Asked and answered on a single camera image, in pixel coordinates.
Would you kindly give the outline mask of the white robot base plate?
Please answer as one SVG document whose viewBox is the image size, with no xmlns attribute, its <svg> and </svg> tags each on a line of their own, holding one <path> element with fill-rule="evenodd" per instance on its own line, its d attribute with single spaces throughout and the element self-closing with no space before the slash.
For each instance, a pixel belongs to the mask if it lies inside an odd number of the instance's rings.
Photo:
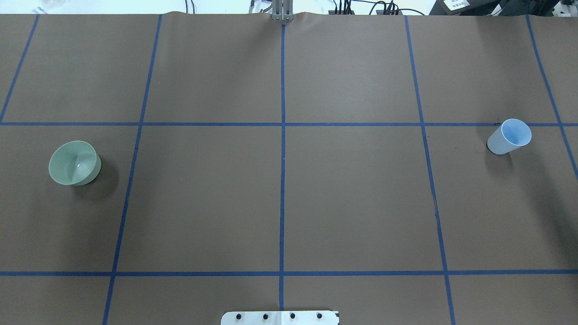
<svg viewBox="0 0 578 325">
<path fill-rule="evenodd" d="M 320 311 L 238 311 L 226 312 L 221 325 L 339 325 L 339 312 Z"/>
</svg>

